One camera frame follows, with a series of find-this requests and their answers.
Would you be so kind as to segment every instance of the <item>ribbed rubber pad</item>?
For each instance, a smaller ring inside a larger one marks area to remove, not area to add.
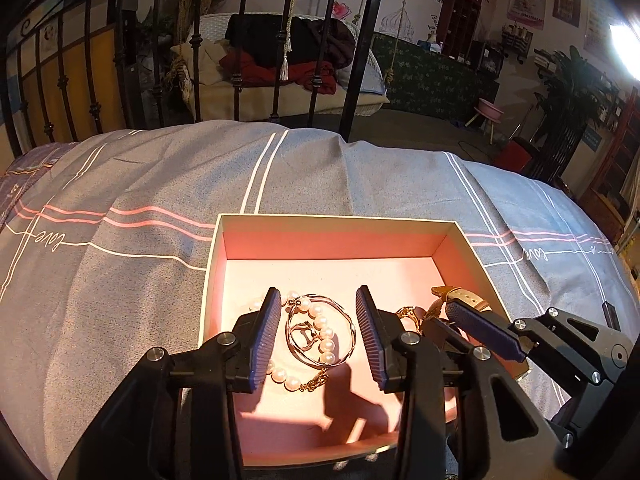
[[[267,375],[267,366],[273,353],[273,345],[276,341],[276,333],[282,312],[279,290],[276,290],[274,294],[268,294],[265,301],[268,301],[268,303],[263,304],[260,310],[266,309],[266,311],[264,316],[260,312],[262,323],[257,329],[255,344],[250,353],[249,384],[252,390],[260,386]]]
[[[367,351],[371,376],[378,383],[380,389],[383,390],[388,381],[385,371],[385,351],[378,338],[378,331],[375,329],[372,313],[367,307],[366,300],[360,289],[356,291],[356,316],[364,348]]]
[[[527,356],[520,349],[515,336],[486,320],[477,310],[463,306],[457,301],[449,301],[446,313],[459,328],[503,359],[519,363],[526,359]]]

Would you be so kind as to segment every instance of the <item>white bead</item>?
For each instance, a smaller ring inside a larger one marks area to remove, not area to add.
[[[308,297],[303,296],[302,299],[300,300],[300,304],[298,305],[298,310],[300,312],[308,312],[310,307],[311,307],[311,300]]]
[[[322,314],[322,306],[315,304],[309,307],[309,317],[311,319],[320,316]]]
[[[334,329],[325,326],[319,333],[320,339],[332,339],[334,337]]]
[[[249,304],[249,310],[251,311],[260,310],[262,308],[262,302],[263,300],[261,300],[260,298],[255,298]]]
[[[335,355],[332,352],[323,352],[320,354],[320,362],[325,365],[332,365],[335,363]]]
[[[297,377],[287,377],[284,381],[284,387],[290,392],[295,392],[300,389],[300,379]]]
[[[321,352],[333,352],[335,343],[331,339],[322,339],[318,348]]]
[[[314,326],[316,327],[316,330],[322,330],[328,324],[329,322],[324,316],[318,316],[314,319]]]
[[[275,383],[283,383],[287,380],[287,371],[284,368],[274,368],[271,372],[271,379]]]

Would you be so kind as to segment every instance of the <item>open cardboard box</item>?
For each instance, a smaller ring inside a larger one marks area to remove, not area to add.
[[[200,344],[230,331],[256,299],[275,286],[282,294],[321,294],[344,307],[356,326],[356,347],[348,361],[330,370],[325,386],[290,392],[267,377],[251,395],[234,394],[236,423],[246,466],[326,462],[393,446],[401,399],[373,381],[355,313],[355,293],[368,285],[376,306],[428,308],[432,286],[466,288],[509,319],[500,295],[478,256],[453,221],[332,216],[218,216],[202,297]],[[324,306],[335,330],[336,353],[349,350],[350,329]],[[283,312],[272,359],[303,383],[317,371],[300,363],[284,337]],[[308,320],[296,314],[294,322]],[[415,328],[409,324],[408,330]],[[317,359],[317,346],[308,351]],[[506,364],[515,378],[526,363]],[[447,412],[455,413],[453,392]]]

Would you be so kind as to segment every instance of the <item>gray blanket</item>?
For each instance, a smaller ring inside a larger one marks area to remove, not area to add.
[[[145,350],[197,345],[221,212],[455,219],[512,317],[554,305],[604,323],[607,300],[629,337],[640,330],[617,256],[574,203],[448,153],[231,121],[112,132],[14,202],[0,233],[0,411],[49,478]],[[546,416],[568,399],[535,367],[522,386]]]

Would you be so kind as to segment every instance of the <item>pillow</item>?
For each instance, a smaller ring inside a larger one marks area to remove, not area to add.
[[[335,78],[338,84],[345,90],[349,86],[349,78],[351,77],[351,69],[353,63],[345,68],[335,71]],[[360,86],[360,93],[363,94],[376,94],[386,95],[385,82],[382,75],[373,67],[369,60],[364,68],[364,75],[362,76],[362,85]]]
[[[202,44],[198,49],[198,81],[201,85],[215,85],[224,80],[220,60],[226,56],[227,41],[221,40],[213,42],[210,40],[202,40]],[[171,47],[171,51],[178,55],[180,46]],[[193,79],[193,49],[190,43],[182,44],[182,57],[187,63],[187,69]]]

